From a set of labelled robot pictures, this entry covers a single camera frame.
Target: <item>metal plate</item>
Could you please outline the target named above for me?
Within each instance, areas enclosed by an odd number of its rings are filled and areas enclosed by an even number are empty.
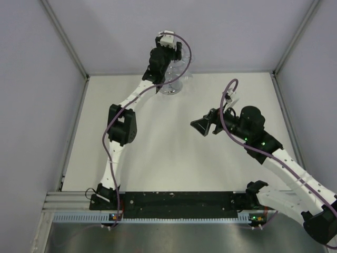
[[[53,223],[114,223],[109,213],[74,213],[59,212],[54,215]],[[239,213],[237,218],[220,218],[220,219],[122,219],[120,223],[251,223],[248,213]]]
[[[54,223],[45,253],[324,253],[295,221],[278,215],[262,231],[229,224],[124,224],[110,232],[88,224]]]

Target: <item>enclosure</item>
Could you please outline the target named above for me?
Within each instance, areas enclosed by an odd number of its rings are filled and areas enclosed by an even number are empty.
[[[337,192],[336,10],[333,0],[5,1],[1,251],[327,252],[283,214],[262,231],[221,222],[128,223],[108,231],[55,217],[90,212],[85,191],[104,173],[109,107],[139,85],[164,30],[189,43],[193,61],[181,91],[158,93],[137,112],[122,192],[241,192],[256,180],[289,190],[225,134],[205,138],[190,126],[219,107],[235,78],[237,113],[259,108],[265,129]]]

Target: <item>silver metal surface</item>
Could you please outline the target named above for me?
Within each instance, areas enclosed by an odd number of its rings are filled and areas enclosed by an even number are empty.
[[[36,229],[36,235],[32,242],[31,253],[43,253],[45,251],[48,235],[51,230],[53,213],[42,213],[38,226]]]
[[[63,45],[66,47],[69,56],[73,60],[74,64],[76,65],[76,67],[78,68],[80,73],[83,75],[83,78],[86,79],[88,77],[88,74],[85,71],[85,69],[84,69],[84,67],[81,63],[80,58],[78,58],[78,55],[76,54],[76,52],[74,50],[74,47],[70,43],[68,36],[64,32],[60,22],[58,21],[49,1],[48,0],[39,0],[39,2],[41,3],[43,9],[45,10],[49,20],[52,22],[53,26],[55,27],[55,30],[56,30],[60,40],[62,41]]]
[[[53,224],[45,253],[323,253],[324,246],[313,241],[295,221],[278,215],[264,230],[239,225],[118,225],[88,227],[85,224]]]
[[[275,69],[275,74],[278,75],[279,72],[281,71],[284,63],[286,62],[286,60],[288,59],[289,55],[291,54],[291,52],[293,51],[293,49],[296,47],[297,42],[299,41],[299,39],[301,38],[302,34],[304,33],[305,29],[307,28],[307,26],[310,24],[310,21],[312,20],[312,18],[314,17],[314,15],[316,14],[317,10],[319,9],[321,3],[323,2],[323,0],[314,0],[308,10],[308,12],[306,13],[302,23],[300,24],[299,28],[297,29],[294,37],[292,38],[291,42],[289,43],[288,47],[286,48],[285,52],[283,53],[279,63],[276,66]]]
[[[289,134],[291,144],[293,146],[293,150],[294,150],[294,153],[295,153],[297,163],[302,168],[305,169],[305,162],[304,162],[303,155],[301,153],[301,149],[300,149],[299,142],[298,142],[299,138],[296,134],[296,131],[295,131],[294,127],[292,126],[290,115],[289,115],[289,109],[285,104],[285,100],[283,98],[281,88],[280,88],[279,83],[277,82],[277,78],[274,76],[274,74],[271,74],[271,79],[273,81],[273,85],[274,85],[274,88],[275,88],[277,99],[279,100],[280,108],[281,108],[281,111],[282,111],[282,114],[283,114],[283,118],[284,118],[286,128],[288,130],[288,134]]]

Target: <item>cable tie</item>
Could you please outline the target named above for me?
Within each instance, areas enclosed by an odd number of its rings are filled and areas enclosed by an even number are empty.
[[[132,95],[138,97],[139,99],[142,97],[141,95],[139,95],[139,93],[136,93],[136,92],[132,93]]]
[[[305,186],[306,184],[308,184],[309,180],[312,178],[312,175],[309,175],[308,178],[299,178],[298,180],[296,180],[295,182],[293,183],[297,183],[298,181],[302,180],[303,183],[301,183],[300,185],[298,185],[296,188],[293,188],[292,190],[296,190],[298,188],[301,188],[303,186]]]
[[[301,181],[301,180],[304,181],[304,178],[305,178],[306,174],[307,174],[307,172],[305,171],[304,174],[303,174],[302,176],[299,176],[299,178],[298,178],[297,180],[295,180],[295,181],[293,181],[293,182],[287,184],[287,186],[290,186],[290,185],[292,185],[292,184],[294,184],[294,183],[297,183],[297,182],[299,182],[299,181]]]

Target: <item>black mount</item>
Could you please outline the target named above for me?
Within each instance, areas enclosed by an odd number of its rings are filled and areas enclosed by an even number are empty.
[[[176,49],[160,44],[162,36],[156,38],[156,48],[150,52],[150,60],[142,80],[149,80],[153,84],[165,82],[165,73],[171,61],[180,61],[182,58],[182,43],[176,43]]]
[[[218,134],[223,131],[220,121],[221,110],[210,109],[207,115],[199,120],[191,122],[191,126],[194,127],[203,136],[207,136],[211,127],[211,124],[215,124],[215,130],[213,134]],[[268,134],[264,130],[265,118],[261,115],[261,111],[254,106],[246,106],[241,110],[240,116],[236,116],[234,109],[229,108],[223,114],[224,121],[229,132],[245,140],[245,144],[260,149],[272,154],[277,149],[282,149],[282,144],[273,136]],[[260,164],[263,164],[266,159],[265,155],[246,149],[247,153],[255,158]]]
[[[112,104],[109,108],[107,124],[122,109],[120,105]],[[110,141],[116,141],[121,146],[133,142],[137,134],[136,113],[132,109],[124,110],[107,132]]]
[[[337,201],[332,203],[331,206],[337,210]],[[310,212],[302,212],[301,215],[304,219],[303,227],[305,231],[320,244],[327,244],[337,235],[337,219],[326,205],[323,205],[322,209],[323,212],[315,216]]]
[[[262,181],[249,183],[246,193],[218,192],[122,192],[124,218],[236,218],[241,210],[263,210],[256,194],[267,185]],[[90,210],[116,210],[116,193],[98,185],[92,194]]]
[[[116,190],[98,184],[95,194],[91,195],[89,210],[116,210]]]

